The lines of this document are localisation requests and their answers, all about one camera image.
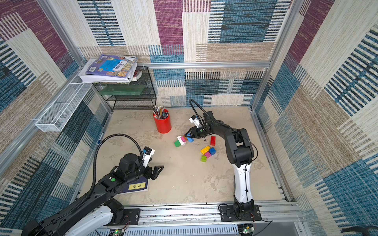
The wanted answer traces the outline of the white lego brick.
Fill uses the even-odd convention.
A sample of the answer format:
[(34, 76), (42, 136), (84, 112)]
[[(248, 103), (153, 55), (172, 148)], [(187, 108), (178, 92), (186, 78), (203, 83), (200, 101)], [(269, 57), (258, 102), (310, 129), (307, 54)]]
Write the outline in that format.
[(184, 142), (181, 138), (181, 136), (178, 136), (177, 139), (179, 140), (179, 142), (181, 143), (182, 146), (184, 146), (186, 144), (186, 142)]

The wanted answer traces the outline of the dark green lego brick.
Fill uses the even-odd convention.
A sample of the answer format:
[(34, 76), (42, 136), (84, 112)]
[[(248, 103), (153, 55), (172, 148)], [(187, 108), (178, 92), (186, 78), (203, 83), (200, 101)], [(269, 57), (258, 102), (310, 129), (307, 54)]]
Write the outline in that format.
[(180, 147), (180, 146), (181, 146), (181, 143), (179, 142), (179, 140), (176, 140), (176, 141), (174, 142), (174, 144), (175, 144), (176, 147)]

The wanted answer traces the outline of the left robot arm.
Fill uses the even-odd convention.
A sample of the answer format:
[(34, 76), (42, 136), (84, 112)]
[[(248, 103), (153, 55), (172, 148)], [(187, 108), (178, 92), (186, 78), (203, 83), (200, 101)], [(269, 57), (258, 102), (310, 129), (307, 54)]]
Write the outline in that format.
[(163, 166), (143, 165), (136, 154), (128, 153), (119, 166), (112, 169), (86, 195), (80, 197), (58, 213), (37, 222), (32, 220), (23, 229), (23, 236), (85, 236), (110, 222), (121, 224), (125, 220), (124, 207), (114, 197), (128, 184), (140, 177), (155, 180)]

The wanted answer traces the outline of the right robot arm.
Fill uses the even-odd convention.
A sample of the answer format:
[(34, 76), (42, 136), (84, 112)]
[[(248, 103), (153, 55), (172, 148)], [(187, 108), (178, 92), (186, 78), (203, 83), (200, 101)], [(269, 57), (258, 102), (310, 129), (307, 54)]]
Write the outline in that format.
[(189, 119), (194, 127), (185, 133), (185, 137), (200, 139), (215, 134), (224, 139), (226, 156), (234, 170), (234, 212), (239, 218), (244, 217), (255, 208), (250, 181), (251, 165), (256, 157), (254, 146), (246, 129), (232, 128), (215, 119), (212, 112), (205, 112), (203, 118), (201, 121), (198, 116), (193, 115)]

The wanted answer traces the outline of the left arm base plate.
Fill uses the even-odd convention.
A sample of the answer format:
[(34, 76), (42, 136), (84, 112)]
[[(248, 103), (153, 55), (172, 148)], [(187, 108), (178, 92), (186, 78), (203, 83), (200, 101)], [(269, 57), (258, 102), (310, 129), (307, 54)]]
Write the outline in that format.
[(112, 226), (134, 226), (138, 225), (140, 219), (140, 208), (125, 208), (122, 214), (118, 212), (115, 216), (115, 220), (109, 225)]

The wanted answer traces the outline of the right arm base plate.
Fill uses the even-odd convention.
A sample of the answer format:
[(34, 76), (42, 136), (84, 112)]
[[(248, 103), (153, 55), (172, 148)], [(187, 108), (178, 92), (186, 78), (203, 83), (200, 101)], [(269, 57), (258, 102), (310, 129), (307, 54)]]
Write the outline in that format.
[(220, 218), (222, 222), (233, 221), (261, 221), (261, 211), (258, 205), (254, 205), (252, 208), (238, 209), (234, 205), (219, 204), (218, 211), (220, 212)]

